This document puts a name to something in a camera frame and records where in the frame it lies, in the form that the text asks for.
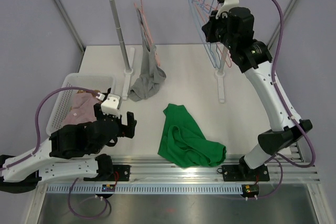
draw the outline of metal rod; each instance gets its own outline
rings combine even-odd
[[[112,14],[113,14],[114,24],[116,26],[115,28],[116,28],[118,38],[119,38],[119,44],[120,44],[122,58],[124,59],[124,63],[125,63],[125,69],[126,69],[126,72],[130,72],[131,67],[130,67],[130,63],[128,61],[128,57],[127,57],[127,51],[126,51],[124,38],[122,36],[122,31],[121,31],[118,12],[117,12],[117,7],[116,7],[116,0],[110,0],[110,6],[111,6]]]
[[[74,40],[76,41],[76,44],[79,48],[79,50],[81,51],[82,54],[84,54],[85,52],[85,46],[83,45],[82,40],[80,39],[74,25],[72,24],[67,12],[65,11],[63,4],[61,2],[61,0],[53,0],[57,9],[60,12],[61,17],[63,18],[66,26],[68,27],[68,29],[70,30],[70,33],[72,35],[72,37],[74,38]]]
[[[287,20],[289,14],[293,11],[293,8],[298,0],[290,0],[285,11],[284,11],[284,21]],[[280,22],[278,23],[276,29],[274,30],[269,42],[267,43],[268,49],[271,49],[273,46],[274,42],[276,41],[277,37],[279,36],[280,33]]]

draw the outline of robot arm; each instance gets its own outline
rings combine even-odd
[[[137,121],[133,113],[127,112],[128,124],[122,124],[120,102],[119,96],[108,94],[102,104],[94,105],[95,122],[66,125],[54,132],[36,154],[2,171],[0,190],[23,193],[33,190],[38,184],[76,177],[90,181],[108,180],[113,174],[110,156],[102,154],[95,159],[77,162],[67,162],[67,159],[98,154],[105,145],[115,146],[118,137],[134,137]],[[2,155],[0,165],[5,168],[32,152],[17,157]]]
[[[243,174],[260,167],[278,151],[302,137],[273,86],[272,56],[263,42],[253,39],[253,25],[254,16],[248,8],[233,7],[220,15],[217,10],[213,11],[209,22],[202,27],[207,42],[221,42],[229,49],[232,61],[256,89],[269,118],[271,129],[261,133],[258,144],[239,161]],[[310,120],[302,120],[295,111],[277,76],[276,83],[300,126],[305,132],[311,130]]]

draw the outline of green cloth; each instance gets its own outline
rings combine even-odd
[[[205,139],[195,120],[183,105],[169,104],[158,154],[180,167],[218,166],[226,147]]]

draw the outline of gray floor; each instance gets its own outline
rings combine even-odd
[[[271,190],[263,186],[262,193]],[[72,195],[71,202],[82,215],[97,214],[103,203],[92,199],[78,206],[88,195]],[[311,224],[318,223],[304,185],[282,185],[270,198],[245,202],[221,195],[113,195],[112,213],[96,220],[82,220],[68,211],[67,195],[48,194],[39,218],[41,223],[110,224]]]

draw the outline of rack pole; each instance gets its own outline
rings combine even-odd
[[[124,63],[125,63],[125,71],[126,71],[126,73],[130,73],[130,72],[132,72],[132,69],[131,69],[130,63],[128,61],[126,46],[125,46],[124,38],[122,36],[118,11],[117,11],[117,7],[116,7],[116,0],[109,0],[109,2],[110,2],[110,6],[111,6],[111,11],[112,11],[112,14],[113,14],[114,24],[116,26],[115,28],[116,28],[118,39],[119,39],[121,54],[122,54],[122,57],[123,57]]]

